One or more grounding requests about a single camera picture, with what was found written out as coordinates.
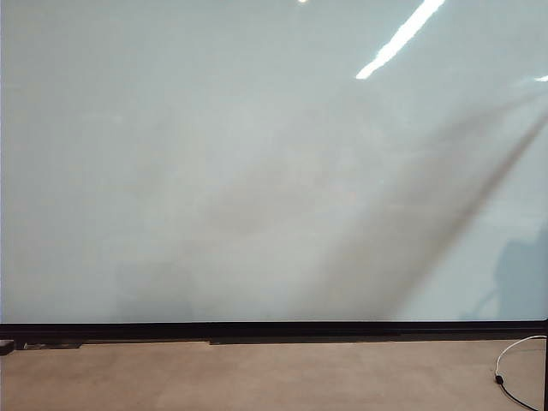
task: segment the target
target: white cable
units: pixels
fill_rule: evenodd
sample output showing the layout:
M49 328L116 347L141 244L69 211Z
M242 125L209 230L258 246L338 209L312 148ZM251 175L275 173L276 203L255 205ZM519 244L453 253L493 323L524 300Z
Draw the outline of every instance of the white cable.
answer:
M510 344L508 347L506 347L504 349L504 351L502 353L500 353L500 355L497 358L497 364L495 365L495 378L498 375L498 364L500 363L501 358L503 358L503 355L506 354L506 351L508 351L509 349L515 347L517 344L521 344L521 343L523 343L524 341L527 341L527 340L533 340L534 338L546 338L546 336L531 336L531 337L523 338L520 341L516 341L513 344Z

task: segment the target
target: whiteboard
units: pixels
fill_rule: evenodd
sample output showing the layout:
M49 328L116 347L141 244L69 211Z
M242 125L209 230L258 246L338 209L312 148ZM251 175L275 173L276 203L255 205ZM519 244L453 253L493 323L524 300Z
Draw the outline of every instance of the whiteboard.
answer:
M548 2L4 0L4 323L548 317Z

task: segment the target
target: gray floor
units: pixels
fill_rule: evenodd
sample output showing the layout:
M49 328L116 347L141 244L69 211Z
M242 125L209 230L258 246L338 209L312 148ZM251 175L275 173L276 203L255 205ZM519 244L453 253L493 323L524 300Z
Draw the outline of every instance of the gray floor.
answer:
M519 410L493 382L509 341L86 345L2 359L3 411ZM502 363L541 408L545 343Z

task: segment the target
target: cable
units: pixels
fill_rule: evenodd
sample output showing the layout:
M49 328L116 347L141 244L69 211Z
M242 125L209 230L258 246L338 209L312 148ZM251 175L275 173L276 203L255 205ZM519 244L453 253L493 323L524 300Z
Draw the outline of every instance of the cable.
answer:
M515 347L517 344L521 344L523 343L524 341L527 341L527 340L533 340L535 338L546 338L546 336L531 336L531 337L527 337L527 338L523 338L522 340L520 341L516 341L514 342L513 344L510 344L508 347L506 347L504 349L504 351L502 353L500 353L500 355L498 356L497 358L497 363L495 364L495 381L497 382L498 385L500 385L500 388L501 390L503 391L503 393L508 397L510 398L511 400L517 402L518 404L520 404L522 407L524 408L527 408L527 409L530 409L531 411L538 411L536 408L533 408L531 407L530 405L524 403L523 401L520 401L518 400L516 397L514 397L508 390L506 390L506 387L504 386L504 378L502 375L500 375L498 373L498 365L500 364L500 360L503 358L503 355L506 354L506 352Z

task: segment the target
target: black baseboard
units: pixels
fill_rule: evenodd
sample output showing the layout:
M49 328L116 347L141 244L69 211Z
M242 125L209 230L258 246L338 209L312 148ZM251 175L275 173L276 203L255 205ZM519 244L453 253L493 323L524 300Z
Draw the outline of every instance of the black baseboard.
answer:
M327 343L519 338L545 334L544 321L217 322L132 324L2 324L0 339L24 343L209 341Z

